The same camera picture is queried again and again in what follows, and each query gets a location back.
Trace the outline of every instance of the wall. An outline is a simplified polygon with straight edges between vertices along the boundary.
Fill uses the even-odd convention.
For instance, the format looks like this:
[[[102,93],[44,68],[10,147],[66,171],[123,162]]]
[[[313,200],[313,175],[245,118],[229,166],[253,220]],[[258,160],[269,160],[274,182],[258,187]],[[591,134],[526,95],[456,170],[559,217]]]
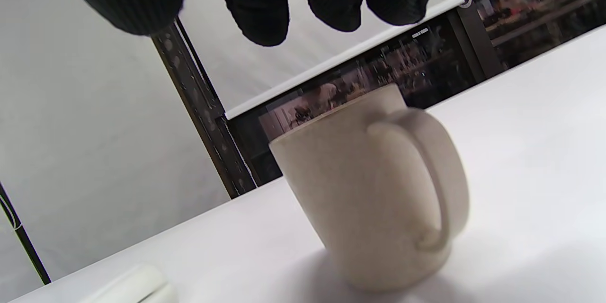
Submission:
[[[149,38],[82,0],[0,8],[0,179],[52,280],[229,200]]]

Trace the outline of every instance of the white table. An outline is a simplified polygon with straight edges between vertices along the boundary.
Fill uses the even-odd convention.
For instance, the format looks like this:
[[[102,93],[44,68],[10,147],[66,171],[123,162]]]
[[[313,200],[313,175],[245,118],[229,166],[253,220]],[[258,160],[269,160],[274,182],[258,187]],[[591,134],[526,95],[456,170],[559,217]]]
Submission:
[[[71,303],[154,264],[183,303],[603,303],[606,29],[431,108],[472,193],[446,266],[407,293],[350,290],[283,180],[16,303]]]

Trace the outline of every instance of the mug rim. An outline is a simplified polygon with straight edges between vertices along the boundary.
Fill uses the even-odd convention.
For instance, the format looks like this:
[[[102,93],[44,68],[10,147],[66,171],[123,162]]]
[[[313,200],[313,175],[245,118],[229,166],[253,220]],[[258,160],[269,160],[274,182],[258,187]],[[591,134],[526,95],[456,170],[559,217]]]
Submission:
[[[362,102],[362,100],[364,99],[368,99],[370,97],[376,96],[377,94],[379,94],[379,92],[383,92],[383,91],[387,91],[387,90],[391,90],[391,89],[395,89],[398,94],[400,94],[400,88],[398,88],[397,84],[394,83],[390,83],[387,85],[383,85],[380,88],[376,88],[373,91],[367,92],[366,94],[363,94],[362,96],[359,96],[358,98],[355,98],[345,104],[340,105],[339,107],[336,107],[332,110],[329,110],[327,112],[325,112],[324,114],[318,116],[318,117],[314,117],[313,119],[299,125],[296,126],[294,129],[287,131],[286,133],[280,135],[279,137],[276,137],[275,139],[273,139],[272,141],[269,142],[269,146],[271,147],[271,145],[273,145],[274,143],[279,143],[280,141],[282,141],[283,139],[286,139],[288,137],[291,137],[292,135],[296,134],[298,131],[303,130],[304,128],[306,128],[307,126],[310,126],[312,123],[314,122],[318,122],[320,120],[323,120],[331,115],[334,115],[336,113],[338,113],[339,111],[342,111],[348,107],[351,107],[352,105],[358,103],[358,102]]]

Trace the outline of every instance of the mug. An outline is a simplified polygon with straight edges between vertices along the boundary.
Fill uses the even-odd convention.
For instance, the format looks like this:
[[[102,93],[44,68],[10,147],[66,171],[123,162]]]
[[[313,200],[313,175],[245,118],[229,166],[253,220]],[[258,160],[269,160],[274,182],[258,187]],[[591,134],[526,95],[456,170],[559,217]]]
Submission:
[[[406,288],[439,270],[469,214],[446,129],[396,85],[365,94],[270,143],[340,273],[357,288]]]

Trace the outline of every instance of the mug handle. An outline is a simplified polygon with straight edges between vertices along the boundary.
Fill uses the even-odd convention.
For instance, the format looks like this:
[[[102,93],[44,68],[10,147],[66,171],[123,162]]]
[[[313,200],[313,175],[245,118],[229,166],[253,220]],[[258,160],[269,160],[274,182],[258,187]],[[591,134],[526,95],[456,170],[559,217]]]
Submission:
[[[437,194],[441,229],[435,241],[421,240],[422,251],[443,250],[459,234],[469,216],[469,191],[465,170],[452,139],[442,124],[424,110],[408,108],[370,124],[370,134],[395,131],[418,150]]]

